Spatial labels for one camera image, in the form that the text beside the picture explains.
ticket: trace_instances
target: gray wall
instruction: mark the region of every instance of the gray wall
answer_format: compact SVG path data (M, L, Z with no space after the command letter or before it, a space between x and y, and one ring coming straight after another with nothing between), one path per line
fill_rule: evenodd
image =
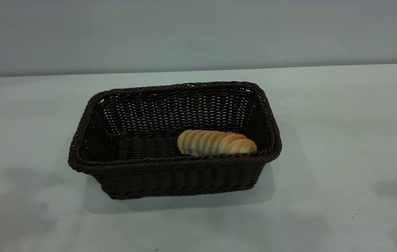
M397 0L0 0L0 76L397 63Z

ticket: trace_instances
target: basket rim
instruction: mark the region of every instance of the basket rim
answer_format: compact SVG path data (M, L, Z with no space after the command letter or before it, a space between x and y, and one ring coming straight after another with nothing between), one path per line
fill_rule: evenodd
M93 111L94 106L105 97L113 94L129 94L129 93L143 93L143 92L152 92L152 91L160 91L170 92L177 89L183 88L203 88L209 86L224 86L226 88L235 87L244 85L246 87L250 87L255 89L259 93L258 103L261 105L261 109L265 110L269 116L269 124L270 124L270 132L266 132L266 134L271 133L274 136L274 141L270 143L270 146L266 150L262 150L259 152L253 153L236 153L236 154L220 154L220 155L207 155L207 156L176 156L176 157L163 157L163 158L142 158L142 159L128 159L128 160L114 160L109 162L104 161L88 161L84 160L80 157L79 149L80 145L75 144L76 139L83 139L83 136L86 133L86 129L90 122L91 112ZM88 101L87 106L83 112L83 115L78 124L77 130L72 138L72 142L69 148L69 166L77 171L85 172L85 169L89 167L97 169L98 167L114 167L114 166L126 166L126 167L137 167L142 168L143 166L147 166L150 164L159 164L162 163L163 166L169 163L178 163L178 162L187 162L189 164L211 164L219 160L225 160L226 163L268 163L274 159L276 159L282 150L282 142L280 138L279 129L277 123L275 121L275 117L272 114L271 107L268 103L267 96L264 91L255 83L250 82L239 82L239 81L229 81L229 82L207 82L207 83L183 83L183 84L174 84L174 85L166 85L166 86L147 86L147 87L130 87L130 88L118 88L111 89L108 91L100 92Z

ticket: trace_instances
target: bread roll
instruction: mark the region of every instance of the bread roll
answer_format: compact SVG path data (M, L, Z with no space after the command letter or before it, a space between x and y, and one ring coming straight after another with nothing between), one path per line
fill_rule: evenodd
M250 153L257 151L256 143L242 134L221 131L187 130L177 139L181 154L192 156Z

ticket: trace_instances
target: table surface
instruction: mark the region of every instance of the table surface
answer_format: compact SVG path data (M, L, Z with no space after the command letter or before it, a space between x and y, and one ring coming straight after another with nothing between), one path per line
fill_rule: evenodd
M250 81L283 150L252 190L113 201L67 164L89 98ZM0 78L0 252L397 251L397 64Z

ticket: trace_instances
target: woven texture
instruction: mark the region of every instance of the woven texture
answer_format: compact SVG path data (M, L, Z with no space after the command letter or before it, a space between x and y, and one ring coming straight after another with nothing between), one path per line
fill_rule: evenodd
M186 129L244 134L258 151L182 155L176 139ZM93 96L72 139L69 165L92 175L112 199L223 193L252 188L281 148L258 85L186 83Z

